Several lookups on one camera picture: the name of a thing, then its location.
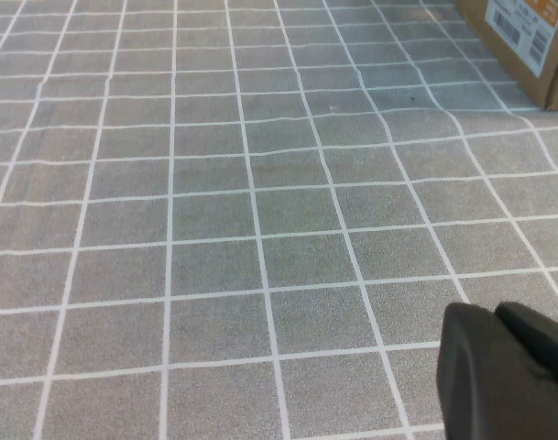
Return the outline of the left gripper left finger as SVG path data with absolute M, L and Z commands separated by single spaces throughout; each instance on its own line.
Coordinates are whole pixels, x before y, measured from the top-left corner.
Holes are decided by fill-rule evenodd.
M 445 435 L 558 439 L 558 383 L 494 311 L 445 308 L 436 372 Z

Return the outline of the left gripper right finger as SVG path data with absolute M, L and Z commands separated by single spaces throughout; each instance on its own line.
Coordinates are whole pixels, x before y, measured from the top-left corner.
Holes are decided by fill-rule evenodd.
M 494 315 L 558 383 L 558 322 L 519 302 L 501 302 Z

